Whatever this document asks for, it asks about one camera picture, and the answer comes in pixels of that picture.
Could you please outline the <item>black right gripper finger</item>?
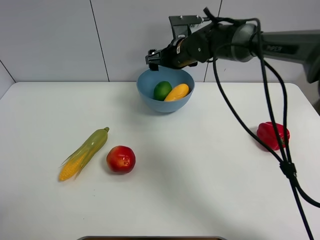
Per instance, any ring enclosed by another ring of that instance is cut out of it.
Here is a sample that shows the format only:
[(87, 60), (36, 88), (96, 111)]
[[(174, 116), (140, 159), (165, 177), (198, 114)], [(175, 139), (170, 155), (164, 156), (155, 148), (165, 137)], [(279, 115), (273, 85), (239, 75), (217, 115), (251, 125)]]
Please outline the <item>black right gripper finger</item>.
[(151, 71), (158, 71), (159, 66), (167, 66), (167, 51), (166, 49), (156, 50), (150, 49), (145, 56), (145, 62)]

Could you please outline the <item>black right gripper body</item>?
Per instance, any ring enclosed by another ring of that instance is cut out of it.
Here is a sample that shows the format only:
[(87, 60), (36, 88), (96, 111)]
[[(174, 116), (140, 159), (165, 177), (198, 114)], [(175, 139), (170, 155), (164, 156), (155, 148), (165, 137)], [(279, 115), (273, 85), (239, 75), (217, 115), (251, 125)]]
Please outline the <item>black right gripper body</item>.
[(224, 60), (234, 60), (230, 46), (234, 34), (234, 25), (211, 23), (181, 40), (177, 46), (166, 48), (164, 66), (184, 68), (196, 62), (204, 63), (213, 56)]

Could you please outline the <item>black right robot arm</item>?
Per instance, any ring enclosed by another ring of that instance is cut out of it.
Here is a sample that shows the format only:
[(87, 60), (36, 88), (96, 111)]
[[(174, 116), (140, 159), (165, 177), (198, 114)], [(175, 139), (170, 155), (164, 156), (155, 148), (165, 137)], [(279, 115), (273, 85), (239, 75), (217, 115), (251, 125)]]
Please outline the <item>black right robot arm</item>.
[(149, 50), (146, 64), (152, 71), (159, 66), (182, 69), (204, 63), (212, 57), (235, 62), (248, 62), (258, 55), (303, 65), (306, 80), (320, 79), (320, 32), (299, 30), (262, 32), (252, 23), (213, 24), (172, 41), (161, 50)]

